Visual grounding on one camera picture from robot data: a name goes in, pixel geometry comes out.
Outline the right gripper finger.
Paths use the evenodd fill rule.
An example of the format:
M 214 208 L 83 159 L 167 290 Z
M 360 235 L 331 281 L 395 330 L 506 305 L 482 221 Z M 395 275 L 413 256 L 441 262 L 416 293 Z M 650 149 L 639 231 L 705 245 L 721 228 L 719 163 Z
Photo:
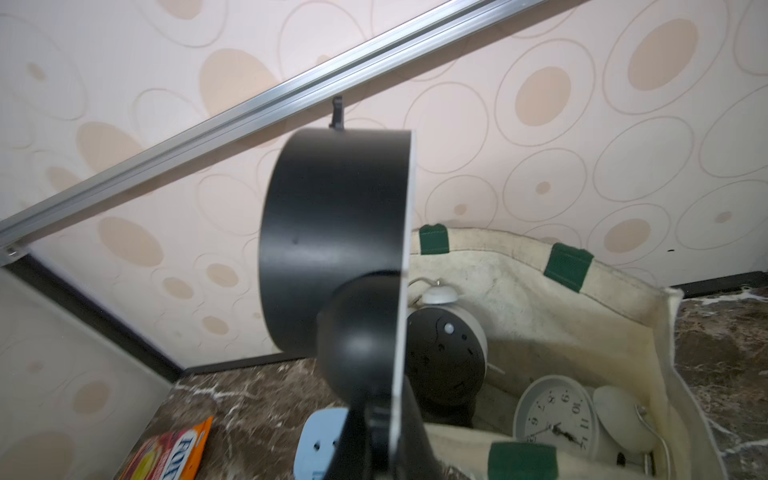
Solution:
M 399 428 L 392 460 L 394 479 L 439 480 L 444 472 L 437 461 L 427 435 L 418 402 L 405 377 L 399 399 Z

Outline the black-backed white twin-bell clock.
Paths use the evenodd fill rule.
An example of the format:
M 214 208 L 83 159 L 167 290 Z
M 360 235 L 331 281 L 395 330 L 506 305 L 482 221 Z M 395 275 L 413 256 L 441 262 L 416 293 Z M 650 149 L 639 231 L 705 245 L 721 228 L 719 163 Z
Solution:
M 489 370 L 489 318 L 459 287 L 408 283 L 405 372 L 419 407 L 435 420 L 469 421 Z

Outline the white twin-bell alarm clock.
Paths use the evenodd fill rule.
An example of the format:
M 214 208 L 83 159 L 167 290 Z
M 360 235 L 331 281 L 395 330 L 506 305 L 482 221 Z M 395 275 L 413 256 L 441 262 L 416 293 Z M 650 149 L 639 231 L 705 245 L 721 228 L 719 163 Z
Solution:
M 518 401 L 513 437 L 600 465 L 672 477 L 670 448 L 649 410 L 617 386 L 591 388 L 564 375 L 543 376 Z

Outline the small black round clock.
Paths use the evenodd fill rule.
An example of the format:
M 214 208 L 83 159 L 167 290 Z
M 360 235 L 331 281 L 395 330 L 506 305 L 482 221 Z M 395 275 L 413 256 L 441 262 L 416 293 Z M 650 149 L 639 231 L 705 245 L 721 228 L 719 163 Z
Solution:
M 395 479 L 402 427 L 412 135 L 324 129 L 283 147 L 259 239 L 263 316 L 283 351 L 312 357 L 348 415 L 330 479 Z

